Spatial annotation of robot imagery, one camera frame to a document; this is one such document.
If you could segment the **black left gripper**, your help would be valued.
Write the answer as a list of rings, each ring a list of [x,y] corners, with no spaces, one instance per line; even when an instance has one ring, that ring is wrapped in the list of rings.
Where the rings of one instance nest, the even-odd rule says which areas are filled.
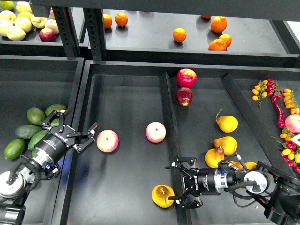
[[[94,143],[98,124],[95,122],[87,131],[77,132],[69,125],[64,125],[65,118],[71,112],[71,108],[60,112],[53,110],[43,120],[42,128],[49,130],[49,133],[34,146],[37,152],[34,161],[39,164],[55,164],[70,148],[81,154]],[[59,119],[58,127],[51,126],[54,119]]]

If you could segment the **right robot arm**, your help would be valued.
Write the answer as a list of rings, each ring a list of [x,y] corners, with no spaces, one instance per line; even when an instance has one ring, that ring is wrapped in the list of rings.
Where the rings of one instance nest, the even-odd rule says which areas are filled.
[[[277,225],[296,225],[300,222],[300,181],[264,162],[257,162],[248,169],[242,157],[234,156],[241,168],[234,165],[231,156],[221,160],[216,168],[195,168],[195,157],[178,157],[168,169],[176,169],[182,175],[185,191],[179,196],[170,196],[181,208],[196,209],[202,202],[195,199],[185,203],[189,195],[197,198],[202,195],[230,193],[234,200],[243,199],[259,203],[264,207],[264,215]]]

